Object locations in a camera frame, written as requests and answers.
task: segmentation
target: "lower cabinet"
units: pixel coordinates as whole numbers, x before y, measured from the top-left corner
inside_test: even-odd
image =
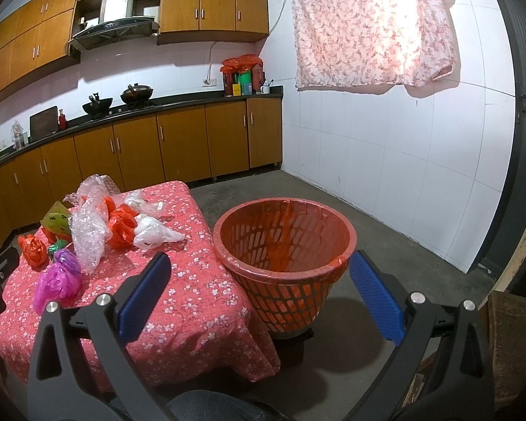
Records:
[[[165,181],[156,115],[114,123],[113,133],[127,191]]]
[[[156,114],[166,181],[211,177],[205,106]]]

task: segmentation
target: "white wall tile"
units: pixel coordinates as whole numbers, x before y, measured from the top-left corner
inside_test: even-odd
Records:
[[[515,94],[511,45],[501,11],[474,6],[485,65],[485,86]]]
[[[300,126],[321,129],[321,91],[300,92]]]
[[[446,254],[466,210],[472,185],[473,179],[465,175],[427,163],[411,234]]]
[[[402,85],[388,95],[386,147],[423,160],[429,155],[432,128],[432,95],[410,96]]]
[[[300,174],[315,183],[320,180],[320,136],[319,131],[300,128]]]
[[[448,258],[457,261],[467,270],[483,243],[499,204],[501,193],[475,181],[464,217],[450,250]]]
[[[378,196],[384,148],[369,142],[349,140],[344,198],[372,214]]]
[[[349,138],[321,133],[319,182],[326,191],[342,196],[345,189]]]
[[[386,143],[389,91],[382,95],[354,93],[351,96],[349,136],[384,146]]]
[[[485,89],[467,83],[444,89],[447,84],[435,85],[429,161],[474,178],[483,135]]]
[[[502,191],[511,160],[516,104],[512,96],[489,89],[486,93],[488,102],[500,103],[485,105],[483,140],[475,180]]]
[[[374,215],[403,234],[409,234],[427,162],[385,149]]]

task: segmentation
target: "black countertop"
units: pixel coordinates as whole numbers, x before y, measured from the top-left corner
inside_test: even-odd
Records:
[[[243,95],[243,96],[225,96],[223,90],[186,93],[181,95],[163,96],[161,98],[153,98],[152,106],[146,108],[131,110],[127,105],[115,106],[109,109],[110,115],[103,118],[92,120],[90,115],[83,115],[71,120],[68,120],[68,128],[64,131],[58,131],[54,134],[46,136],[39,141],[30,141],[28,145],[20,150],[13,150],[13,147],[8,147],[3,150],[3,155],[0,156],[0,165],[13,160],[18,155],[21,155],[29,150],[36,149],[48,142],[61,139],[79,131],[84,131],[90,128],[99,127],[108,123],[120,122],[122,120],[138,117],[141,115],[154,114],[155,112],[169,111],[171,109],[186,108],[189,106],[198,106],[203,104],[211,104],[215,102],[231,102],[242,101],[251,98],[282,98],[282,85],[271,87],[271,93],[266,95]]]

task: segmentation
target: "red plastic bag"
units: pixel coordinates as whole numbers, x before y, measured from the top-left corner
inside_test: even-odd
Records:
[[[25,261],[33,270],[48,260],[47,247],[33,234],[28,234],[26,237],[18,236],[18,245]]]

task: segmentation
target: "white plastic bag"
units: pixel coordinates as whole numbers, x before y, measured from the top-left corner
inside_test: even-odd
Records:
[[[150,250],[164,242],[179,242],[185,238],[185,235],[166,228],[160,220],[146,214],[135,216],[135,220],[138,226],[135,228],[135,239],[132,243],[138,248]]]

